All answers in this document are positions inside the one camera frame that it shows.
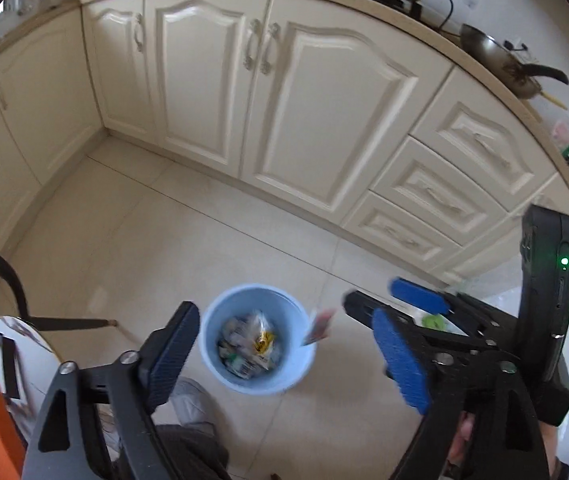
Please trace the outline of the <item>person's right hand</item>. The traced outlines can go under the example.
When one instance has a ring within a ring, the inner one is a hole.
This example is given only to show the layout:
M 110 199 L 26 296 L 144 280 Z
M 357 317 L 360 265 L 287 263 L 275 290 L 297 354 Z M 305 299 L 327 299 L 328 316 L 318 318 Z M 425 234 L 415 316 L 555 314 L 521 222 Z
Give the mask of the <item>person's right hand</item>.
M 471 440 L 474 422 L 474 414 L 463 412 L 460 415 L 457 432 L 452 439 L 447 456 L 448 465 L 460 466 L 463 463 L 467 445 Z M 557 459 L 557 446 L 559 445 L 557 427 L 548 425 L 545 422 L 539 422 L 538 425 L 543 444 L 545 445 L 550 478 L 554 479 L 557 476 L 557 472 L 561 470 L 561 463 Z

